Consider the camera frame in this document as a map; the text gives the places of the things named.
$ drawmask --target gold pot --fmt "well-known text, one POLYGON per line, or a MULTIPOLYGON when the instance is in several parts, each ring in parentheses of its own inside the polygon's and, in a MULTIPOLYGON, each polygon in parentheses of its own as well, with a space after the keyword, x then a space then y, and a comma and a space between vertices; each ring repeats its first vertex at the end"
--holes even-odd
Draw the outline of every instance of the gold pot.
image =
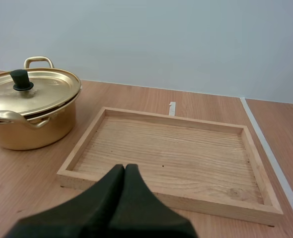
POLYGON ((54 143, 75 125, 81 82, 46 57, 31 57, 24 70, 0 73, 0 146, 29 150, 54 143), (50 68, 29 68, 47 61, 50 68))

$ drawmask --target pot lid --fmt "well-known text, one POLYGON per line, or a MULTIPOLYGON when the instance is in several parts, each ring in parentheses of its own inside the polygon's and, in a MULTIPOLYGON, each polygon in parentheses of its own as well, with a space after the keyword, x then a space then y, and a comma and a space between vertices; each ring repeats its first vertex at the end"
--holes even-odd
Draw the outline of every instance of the pot lid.
POLYGON ((46 57, 25 61, 26 69, 0 73, 0 111, 14 111, 23 116, 59 107, 80 90, 74 74, 53 68, 46 57), (28 68, 32 61, 47 61, 52 68, 28 68))

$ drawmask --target white tape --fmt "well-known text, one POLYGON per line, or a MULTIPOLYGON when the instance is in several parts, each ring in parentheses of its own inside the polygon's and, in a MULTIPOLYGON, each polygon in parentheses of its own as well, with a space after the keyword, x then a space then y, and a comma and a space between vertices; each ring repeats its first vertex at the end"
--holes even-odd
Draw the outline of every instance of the white tape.
POLYGON ((170 110, 168 111, 169 116, 175 116, 175 102, 170 102, 170 110))
POLYGON ((248 117, 250 119, 250 122, 251 122, 252 126, 255 129, 255 132, 256 132, 256 134, 257 134, 257 136, 258 136, 258 138, 259 138, 259 140, 261 142, 261 145, 264 148, 264 150, 265 150, 265 152, 266 152, 266 154, 268 156, 270 164, 271 164, 272 168, 274 169, 275 174, 276 174, 276 176, 277 176, 277 178, 279 180, 279 183, 280 183, 283 191, 285 192, 286 197, 287 197, 287 199, 288 199, 288 201, 289 201, 289 203, 290 203, 290 205, 292 207, 292 210, 293 210, 293 191, 292 191, 292 189, 291 189, 291 187, 290 187, 290 185, 289 185, 284 173, 282 172, 282 170, 280 168, 280 165, 278 164, 278 161, 277 161, 274 153, 272 152, 272 150, 271 150, 271 148, 270 148, 265 136, 263 135, 263 133, 262 133, 262 131, 261 131, 261 129, 260 129, 260 127, 259 127, 254 115, 252 114, 252 112, 251 112, 251 110, 250 110, 245 98, 240 98, 240 100, 241 100, 241 103, 242 103, 243 107, 245 108, 245 111, 246 111, 246 113, 247 113, 247 115, 248 115, 248 117))

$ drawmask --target lid knob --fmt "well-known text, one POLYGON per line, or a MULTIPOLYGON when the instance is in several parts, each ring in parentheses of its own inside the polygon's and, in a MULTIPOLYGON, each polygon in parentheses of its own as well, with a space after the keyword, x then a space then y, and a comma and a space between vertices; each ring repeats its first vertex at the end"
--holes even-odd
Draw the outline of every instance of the lid knob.
POLYGON ((17 69, 9 73, 9 75, 14 81, 13 89, 16 91, 26 91, 34 87, 34 84, 29 81, 27 70, 17 69))

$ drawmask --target lid handle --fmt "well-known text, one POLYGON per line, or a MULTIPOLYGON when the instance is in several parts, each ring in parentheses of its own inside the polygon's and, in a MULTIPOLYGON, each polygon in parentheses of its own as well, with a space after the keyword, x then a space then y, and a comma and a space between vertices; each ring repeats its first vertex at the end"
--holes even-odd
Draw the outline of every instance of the lid handle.
POLYGON ((17 69, 9 73, 11 75, 16 91, 27 91, 34 87, 34 84, 29 81, 28 73, 24 69, 17 69))
POLYGON ((29 65, 32 62, 36 62, 36 61, 46 61, 49 64, 50 68, 54 68, 53 62, 45 56, 33 56, 30 58, 27 58, 24 62, 24 68, 29 68, 29 65))

